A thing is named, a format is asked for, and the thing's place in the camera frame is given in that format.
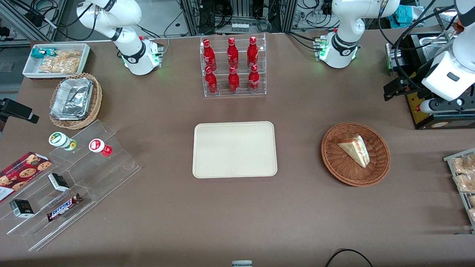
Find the aluminum foil container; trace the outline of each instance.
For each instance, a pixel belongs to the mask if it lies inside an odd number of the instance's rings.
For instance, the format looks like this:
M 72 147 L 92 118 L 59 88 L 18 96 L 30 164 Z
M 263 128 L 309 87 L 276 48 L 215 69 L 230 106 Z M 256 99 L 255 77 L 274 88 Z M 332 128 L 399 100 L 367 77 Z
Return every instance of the aluminum foil container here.
M 49 113 L 57 120 L 86 119 L 94 83 L 88 78 L 67 79 L 60 83 L 56 99 Z

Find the table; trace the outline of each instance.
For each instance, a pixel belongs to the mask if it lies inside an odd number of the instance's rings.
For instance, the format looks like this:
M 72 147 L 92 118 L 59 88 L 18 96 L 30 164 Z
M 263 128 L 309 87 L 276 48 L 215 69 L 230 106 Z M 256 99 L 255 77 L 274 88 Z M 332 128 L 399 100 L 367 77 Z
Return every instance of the table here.
M 399 33 L 388 30 L 391 39 Z M 403 97 L 384 102 L 382 87 L 393 78 L 378 31 L 365 32 L 344 69 L 315 62 L 284 34 L 266 36 L 268 93 L 236 99 L 203 96 L 199 38 L 171 40 L 163 67 L 146 76 L 132 75 L 112 42 L 89 43 L 86 70 L 104 94 L 98 119 L 143 168 L 39 252 L 0 231 L 0 265 L 204 267 L 251 259 L 256 267 L 305 267 L 324 266 L 338 248 L 356 249 L 374 266 L 473 265 L 475 237 L 454 235 L 470 227 L 442 158 L 475 147 L 474 131 L 416 131 Z M 48 118 L 57 83 L 24 79 L 18 101 L 40 121 L 8 120 L 1 167 L 27 151 L 53 150 L 46 140 L 60 130 Z M 194 178 L 194 127 L 240 121 L 274 124 L 277 174 Z M 342 184 L 322 162 L 324 133 L 344 121 L 373 127 L 388 144 L 391 169 L 375 186 Z M 353 254 L 334 262 L 364 266 Z

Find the coca-cola bottle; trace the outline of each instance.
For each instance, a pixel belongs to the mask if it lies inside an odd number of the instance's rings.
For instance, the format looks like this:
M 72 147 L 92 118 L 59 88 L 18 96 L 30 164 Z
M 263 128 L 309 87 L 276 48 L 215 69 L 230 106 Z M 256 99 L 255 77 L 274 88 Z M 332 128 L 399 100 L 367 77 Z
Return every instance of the coca-cola bottle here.
M 214 76 L 210 66 L 205 67 L 205 72 L 206 87 L 208 87 L 210 94 L 215 95 L 218 93 L 218 83 L 216 82 L 216 76 Z
M 214 51 L 209 45 L 209 40 L 204 39 L 203 40 L 203 46 L 205 47 L 203 51 L 203 56 L 205 57 L 205 63 L 207 66 L 211 67 L 212 71 L 216 70 L 216 57 L 214 55 Z
M 252 65 L 257 64 L 257 53 L 259 49 L 257 49 L 257 38 L 255 36 L 251 36 L 249 38 L 249 47 L 247 48 L 247 67 L 251 68 Z
M 251 73 L 249 73 L 249 92 L 257 93 L 259 90 L 259 73 L 257 72 L 257 64 L 252 65 Z
M 235 67 L 229 67 L 229 92 L 233 95 L 239 94 L 239 76 L 236 73 Z
M 239 66 L 239 51 L 236 47 L 236 41 L 234 38 L 229 37 L 228 39 L 228 62 L 230 67 L 235 67 L 238 69 Z

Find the red cookie box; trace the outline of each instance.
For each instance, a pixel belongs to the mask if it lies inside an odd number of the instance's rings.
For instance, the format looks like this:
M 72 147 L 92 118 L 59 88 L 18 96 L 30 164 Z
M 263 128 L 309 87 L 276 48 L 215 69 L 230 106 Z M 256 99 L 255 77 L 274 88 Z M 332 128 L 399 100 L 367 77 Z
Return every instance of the red cookie box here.
M 45 156 L 28 152 L 0 172 L 0 202 L 51 166 Z

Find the wicker basket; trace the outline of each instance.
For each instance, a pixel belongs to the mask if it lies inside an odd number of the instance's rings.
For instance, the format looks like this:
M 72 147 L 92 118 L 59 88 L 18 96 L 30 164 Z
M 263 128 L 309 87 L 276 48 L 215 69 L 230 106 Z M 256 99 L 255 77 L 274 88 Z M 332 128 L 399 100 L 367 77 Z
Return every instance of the wicker basket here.
M 67 128 L 70 130 L 77 130 L 77 129 L 84 128 L 88 126 L 89 124 L 91 124 L 92 122 L 94 122 L 95 118 L 97 117 L 97 114 L 99 113 L 99 109 L 101 108 L 101 101 L 102 101 L 101 85 L 97 82 L 94 76 L 88 73 L 77 74 L 77 75 L 68 77 L 66 79 L 79 79 L 79 78 L 88 78 L 94 82 L 93 95 L 91 97 L 91 104 L 89 106 L 89 114 L 87 115 L 86 119 L 82 121 L 60 121 L 49 116 L 53 124 L 58 127 Z M 56 90 L 54 91 L 53 96 L 51 97 L 51 101 L 49 102 L 49 108 L 53 107 L 53 103 L 55 102 L 58 89 L 59 89 L 59 85 L 56 86 Z
M 362 168 L 338 146 L 344 138 L 361 135 L 370 156 Z M 322 157 L 328 170 L 340 181 L 352 186 L 370 186 L 380 182 L 388 173 L 391 156 L 383 138 L 370 127 L 353 122 L 340 123 L 327 131 L 322 141 Z

